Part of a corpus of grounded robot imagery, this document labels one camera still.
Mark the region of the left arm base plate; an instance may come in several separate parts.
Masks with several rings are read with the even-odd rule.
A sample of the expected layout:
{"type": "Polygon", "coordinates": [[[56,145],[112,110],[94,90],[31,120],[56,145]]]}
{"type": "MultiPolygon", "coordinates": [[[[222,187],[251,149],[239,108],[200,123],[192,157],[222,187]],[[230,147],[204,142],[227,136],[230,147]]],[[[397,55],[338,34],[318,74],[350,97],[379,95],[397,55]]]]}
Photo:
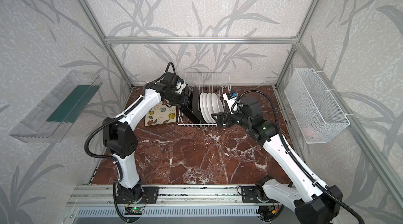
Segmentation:
{"type": "Polygon", "coordinates": [[[116,193],[117,204],[155,204],[158,198],[159,187],[136,187],[128,189],[118,185],[116,193]]]}

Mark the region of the square floral plate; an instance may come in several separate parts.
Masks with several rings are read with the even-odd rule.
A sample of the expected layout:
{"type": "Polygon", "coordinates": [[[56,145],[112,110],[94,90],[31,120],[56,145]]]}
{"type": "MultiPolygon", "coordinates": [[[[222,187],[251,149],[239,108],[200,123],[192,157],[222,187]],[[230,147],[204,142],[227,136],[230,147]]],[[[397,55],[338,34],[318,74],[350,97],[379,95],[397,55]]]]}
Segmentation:
{"type": "Polygon", "coordinates": [[[176,106],[170,106],[167,101],[155,105],[145,116],[145,126],[175,123],[177,120],[176,106]]]}

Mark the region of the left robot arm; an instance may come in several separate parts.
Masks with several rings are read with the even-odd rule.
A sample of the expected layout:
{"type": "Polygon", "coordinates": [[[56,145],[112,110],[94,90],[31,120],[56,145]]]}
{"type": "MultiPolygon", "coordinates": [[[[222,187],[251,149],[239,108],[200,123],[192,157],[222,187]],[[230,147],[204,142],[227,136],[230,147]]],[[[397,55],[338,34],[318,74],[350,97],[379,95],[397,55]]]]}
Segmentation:
{"type": "Polygon", "coordinates": [[[175,73],[166,72],[161,80],[147,83],[140,96],[109,123],[103,131],[103,140],[118,168],[119,186],[122,191],[137,193],[141,190],[141,179],[136,170],[135,150],[138,140],[134,130],[139,122],[161,101],[169,105],[188,105],[191,90],[175,73]]]}

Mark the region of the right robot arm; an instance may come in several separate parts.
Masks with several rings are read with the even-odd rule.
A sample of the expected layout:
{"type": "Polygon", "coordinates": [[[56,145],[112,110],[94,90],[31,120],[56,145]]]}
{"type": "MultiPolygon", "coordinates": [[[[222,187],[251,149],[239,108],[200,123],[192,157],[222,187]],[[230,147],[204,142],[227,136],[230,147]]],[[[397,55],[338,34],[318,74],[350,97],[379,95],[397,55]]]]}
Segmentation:
{"type": "Polygon", "coordinates": [[[239,99],[236,92],[223,95],[228,104],[224,112],[214,113],[213,119],[220,128],[241,126],[246,133],[269,153],[285,171],[292,185],[280,184],[271,176],[255,183],[257,200],[262,203],[276,201],[293,210],[302,224],[327,224],[340,212],[337,200],[343,197],[337,186],[328,186],[314,175],[290,147],[277,123],[263,118],[256,98],[239,99]]]}

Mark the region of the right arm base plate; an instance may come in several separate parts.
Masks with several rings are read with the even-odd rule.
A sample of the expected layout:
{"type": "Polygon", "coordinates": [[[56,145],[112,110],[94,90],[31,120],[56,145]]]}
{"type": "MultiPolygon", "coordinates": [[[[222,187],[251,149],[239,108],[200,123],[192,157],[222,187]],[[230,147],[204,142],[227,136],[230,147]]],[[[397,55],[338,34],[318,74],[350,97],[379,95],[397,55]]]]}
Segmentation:
{"type": "Polygon", "coordinates": [[[278,202],[273,199],[261,200],[256,193],[255,185],[241,185],[237,187],[238,194],[242,197],[243,203],[254,204],[277,204],[278,202]]]}

